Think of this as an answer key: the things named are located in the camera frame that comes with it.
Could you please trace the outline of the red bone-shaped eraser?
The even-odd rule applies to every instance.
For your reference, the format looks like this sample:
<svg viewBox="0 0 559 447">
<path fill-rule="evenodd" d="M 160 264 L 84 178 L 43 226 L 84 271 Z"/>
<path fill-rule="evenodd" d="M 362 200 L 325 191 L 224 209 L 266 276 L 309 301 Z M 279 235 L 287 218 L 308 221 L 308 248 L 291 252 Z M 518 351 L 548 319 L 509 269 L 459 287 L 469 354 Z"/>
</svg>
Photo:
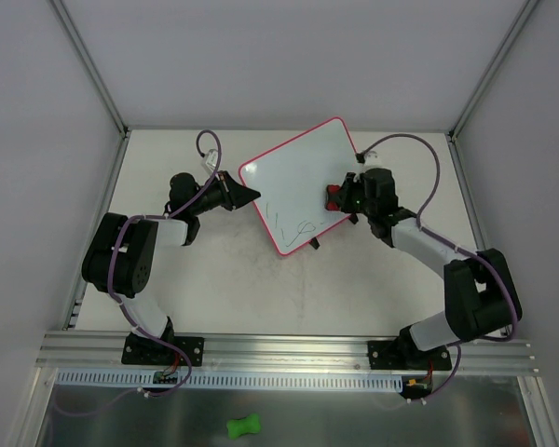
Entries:
<svg viewBox="0 0 559 447">
<path fill-rule="evenodd" d="M 340 191 L 341 187 L 336 184 L 330 184 L 325 190 L 325 209 L 328 211 L 340 211 Z"/>
</svg>

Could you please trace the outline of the red-framed small whiteboard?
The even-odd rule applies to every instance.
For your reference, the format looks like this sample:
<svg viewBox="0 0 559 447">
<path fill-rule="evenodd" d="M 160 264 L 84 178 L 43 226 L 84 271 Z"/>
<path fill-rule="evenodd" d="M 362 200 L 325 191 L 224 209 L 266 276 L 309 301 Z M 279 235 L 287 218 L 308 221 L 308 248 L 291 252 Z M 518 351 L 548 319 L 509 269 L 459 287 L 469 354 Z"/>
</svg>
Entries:
<svg viewBox="0 0 559 447">
<path fill-rule="evenodd" d="M 244 162 L 239 178 L 260 193 L 253 205 L 278 254 L 288 256 L 348 219 L 325 209 L 325 192 L 357 170 L 356 148 L 336 116 Z"/>
</svg>

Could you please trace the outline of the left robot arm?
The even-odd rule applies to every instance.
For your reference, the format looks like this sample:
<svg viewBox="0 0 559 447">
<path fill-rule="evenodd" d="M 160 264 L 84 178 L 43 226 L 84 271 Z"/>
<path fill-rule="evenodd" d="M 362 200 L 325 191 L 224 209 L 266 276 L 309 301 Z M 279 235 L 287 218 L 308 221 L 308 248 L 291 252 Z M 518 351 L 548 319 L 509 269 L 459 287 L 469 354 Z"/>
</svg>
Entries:
<svg viewBox="0 0 559 447">
<path fill-rule="evenodd" d="M 131 334 L 144 341 L 143 352 L 153 362 L 165 363 L 176 351 L 170 318 L 144 292 L 156 251 L 190 246 L 200 229 L 199 215 L 218 207 L 238 210 L 260 197 L 260 192 L 238 183 L 224 170 L 203 186 L 192 174 L 182 172 L 170 179 L 169 201 L 162 215 L 103 215 L 83 260 L 82 278 L 113 298 Z"/>
</svg>

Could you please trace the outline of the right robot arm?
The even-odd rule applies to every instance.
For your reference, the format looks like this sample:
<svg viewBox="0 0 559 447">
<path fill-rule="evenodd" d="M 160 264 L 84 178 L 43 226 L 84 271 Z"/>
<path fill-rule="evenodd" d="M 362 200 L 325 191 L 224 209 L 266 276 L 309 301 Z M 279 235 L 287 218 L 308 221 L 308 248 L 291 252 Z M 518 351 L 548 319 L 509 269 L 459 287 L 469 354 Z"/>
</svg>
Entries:
<svg viewBox="0 0 559 447">
<path fill-rule="evenodd" d="M 388 169 L 348 173 L 326 188 L 325 208 L 366 217 L 372 234 L 443 280 L 444 310 L 402 329 L 389 353 L 409 368 L 429 361 L 432 351 L 514 330 L 523 310 L 501 251 L 469 251 L 429 229 L 403 207 Z"/>
</svg>

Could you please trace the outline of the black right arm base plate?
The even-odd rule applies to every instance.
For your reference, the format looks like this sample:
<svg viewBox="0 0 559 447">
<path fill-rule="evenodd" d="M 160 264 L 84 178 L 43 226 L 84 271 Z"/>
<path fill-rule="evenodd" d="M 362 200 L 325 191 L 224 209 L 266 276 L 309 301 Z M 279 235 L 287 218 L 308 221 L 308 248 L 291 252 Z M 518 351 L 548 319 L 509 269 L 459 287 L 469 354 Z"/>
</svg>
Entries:
<svg viewBox="0 0 559 447">
<path fill-rule="evenodd" d="M 432 368 L 445 372 L 452 369 L 452 361 L 445 346 L 421 351 L 414 345 L 402 345 L 397 339 L 369 340 L 367 357 L 372 370 L 421 371 Z"/>
</svg>

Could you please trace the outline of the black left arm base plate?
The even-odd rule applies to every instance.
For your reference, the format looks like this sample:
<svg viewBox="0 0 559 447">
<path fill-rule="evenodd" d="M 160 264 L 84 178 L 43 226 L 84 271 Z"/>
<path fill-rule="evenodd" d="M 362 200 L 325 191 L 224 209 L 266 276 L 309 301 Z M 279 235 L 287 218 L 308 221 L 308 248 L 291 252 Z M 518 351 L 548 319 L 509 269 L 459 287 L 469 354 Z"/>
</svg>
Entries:
<svg viewBox="0 0 559 447">
<path fill-rule="evenodd" d="M 172 344 L 187 355 L 193 367 L 202 365 L 205 345 L 203 337 L 175 335 Z M 175 357 L 176 352 L 170 348 L 131 333 L 125 339 L 121 363 L 139 366 L 171 366 Z"/>
</svg>

